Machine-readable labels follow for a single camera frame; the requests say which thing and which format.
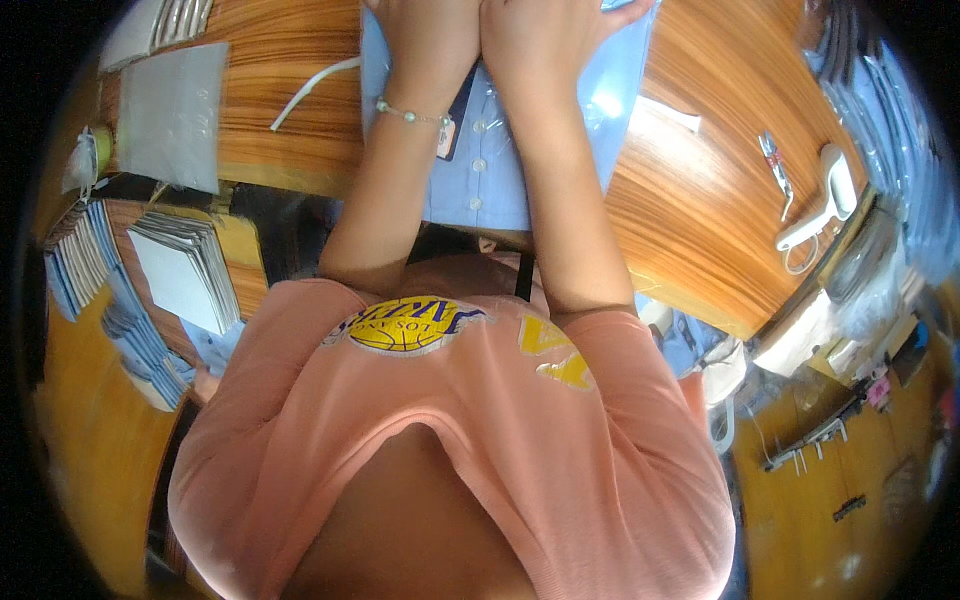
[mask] scissors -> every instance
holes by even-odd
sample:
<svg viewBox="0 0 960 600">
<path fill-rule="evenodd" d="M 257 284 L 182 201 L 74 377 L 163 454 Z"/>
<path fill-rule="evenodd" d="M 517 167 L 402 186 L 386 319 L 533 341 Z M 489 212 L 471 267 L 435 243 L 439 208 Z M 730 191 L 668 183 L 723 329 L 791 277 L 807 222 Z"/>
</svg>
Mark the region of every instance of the scissors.
<svg viewBox="0 0 960 600">
<path fill-rule="evenodd" d="M 786 203 L 783 204 L 783 212 L 780 215 L 780 222 L 782 223 L 786 221 L 786 211 L 790 209 L 790 205 L 793 203 L 793 185 L 790 184 L 790 179 L 786 176 L 786 171 L 783 169 L 783 157 L 780 155 L 780 150 L 774 143 L 774 138 L 770 135 L 770 132 L 763 132 L 763 135 L 758 135 L 756 139 L 760 142 L 760 150 L 763 151 L 763 157 L 767 160 L 767 166 L 773 171 L 777 184 L 783 191 L 783 196 L 786 197 Z"/>
</svg>

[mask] clothing tag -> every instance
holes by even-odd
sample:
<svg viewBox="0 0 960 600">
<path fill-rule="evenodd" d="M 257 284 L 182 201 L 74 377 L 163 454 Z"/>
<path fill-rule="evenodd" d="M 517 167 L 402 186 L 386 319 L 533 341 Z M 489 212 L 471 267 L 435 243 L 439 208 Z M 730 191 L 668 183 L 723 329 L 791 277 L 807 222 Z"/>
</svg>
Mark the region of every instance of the clothing tag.
<svg viewBox="0 0 960 600">
<path fill-rule="evenodd" d="M 460 137 L 460 126 L 464 123 L 464 117 L 467 115 L 467 101 L 470 99 L 470 89 L 473 87 L 473 77 L 477 72 L 478 61 L 470 69 L 469 75 L 460 86 L 457 97 L 453 99 L 453 105 L 450 107 L 450 124 L 440 130 L 440 140 L 437 142 L 437 158 L 442 158 L 447 162 L 453 160 L 453 154 L 457 150 L 457 138 Z"/>
</svg>

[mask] beaded bracelet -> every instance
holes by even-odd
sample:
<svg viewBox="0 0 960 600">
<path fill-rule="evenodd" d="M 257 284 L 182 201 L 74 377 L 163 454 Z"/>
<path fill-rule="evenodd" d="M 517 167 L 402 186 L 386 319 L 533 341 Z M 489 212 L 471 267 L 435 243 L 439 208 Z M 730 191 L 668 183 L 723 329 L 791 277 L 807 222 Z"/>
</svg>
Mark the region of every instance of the beaded bracelet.
<svg viewBox="0 0 960 600">
<path fill-rule="evenodd" d="M 406 111 L 397 110 L 396 108 L 393 108 L 389 104 L 387 104 L 387 101 L 383 99 L 383 96 L 376 99 L 376 111 L 386 112 L 387 114 L 392 114 L 394 116 L 401 117 L 407 123 L 422 121 L 424 123 L 436 123 L 441 127 L 446 127 L 450 124 L 450 115 L 448 114 L 445 114 L 442 117 L 424 117 L 416 114 L 412 110 L 406 110 Z"/>
</svg>

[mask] white cable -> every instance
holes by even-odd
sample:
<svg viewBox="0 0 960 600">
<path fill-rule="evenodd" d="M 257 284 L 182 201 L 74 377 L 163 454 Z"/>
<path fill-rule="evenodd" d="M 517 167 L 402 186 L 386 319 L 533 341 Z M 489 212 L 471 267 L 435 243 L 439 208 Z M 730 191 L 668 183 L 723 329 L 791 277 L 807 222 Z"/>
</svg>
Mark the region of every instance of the white cable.
<svg viewBox="0 0 960 600">
<path fill-rule="evenodd" d="M 810 254 L 807 256 L 806 260 L 804 261 L 804 264 L 800 265 L 799 267 L 790 266 L 790 253 L 793 251 L 794 248 L 796 248 L 795 246 L 791 246 L 790 248 L 782 252 L 783 268 L 790 275 L 799 275 L 805 272 L 810 267 L 812 267 L 813 263 L 816 262 L 817 254 L 820 253 L 820 238 L 817 236 L 816 233 L 814 233 L 813 236 L 810 237 L 810 239 L 813 240 L 813 249 L 810 251 Z"/>
<path fill-rule="evenodd" d="M 767 463 L 773 464 L 773 461 L 770 460 L 770 454 L 767 452 L 767 441 L 763 438 L 763 432 L 760 431 L 760 425 L 756 422 L 756 417 L 754 416 L 754 411 L 749 407 L 744 407 L 747 409 L 747 414 L 750 415 L 750 419 L 754 422 L 754 427 L 756 432 L 760 434 L 760 446 L 763 448 L 763 456 L 767 457 Z"/>
<path fill-rule="evenodd" d="M 331 73 L 346 71 L 347 69 L 352 69 L 358 66 L 360 66 L 360 57 L 353 57 L 352 59 L 341 60 L 336 64 L 331 64 L 320 73 L 317 73 L 311 77 L 307 83 L 303 84 L 303 87 L 300 88 L 300 91 L 294 94 L 294 97 L 290 100 L 290 102 L 287 103 L 287 106 L 283 108 L 283 112 L 276 118 L 274 124 L 270 126 L 270 131 L 275 132 L 276 130 L 280 129 L 280 125 L 287 118 L 287 115 L 290 114 L 290 111 L 300 103 L 300 100 L 306 98 L 307 95 L 313 91 L 313 86 L 322 81 L 324 77 L 330 75 Z"/>
</svg>

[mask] los angeles lakers logo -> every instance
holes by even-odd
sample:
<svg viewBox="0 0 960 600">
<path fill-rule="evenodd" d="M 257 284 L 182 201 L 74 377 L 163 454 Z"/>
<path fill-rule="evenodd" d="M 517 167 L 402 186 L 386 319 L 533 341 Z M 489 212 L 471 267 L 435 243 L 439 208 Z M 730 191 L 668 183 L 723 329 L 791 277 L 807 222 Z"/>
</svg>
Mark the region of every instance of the los angeles lakers logo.
<svg viewBox="0 0 960 600">
<path fill-rule="evenodd" d="M 449 344 L 468 323 L 493 322 L 483 309 L 434 296 L 388 300 L 370 306 L 337 325 L 320 343 L 330 347 L 344 338 L 388 356 L 422 356 Z"/>
</svg>

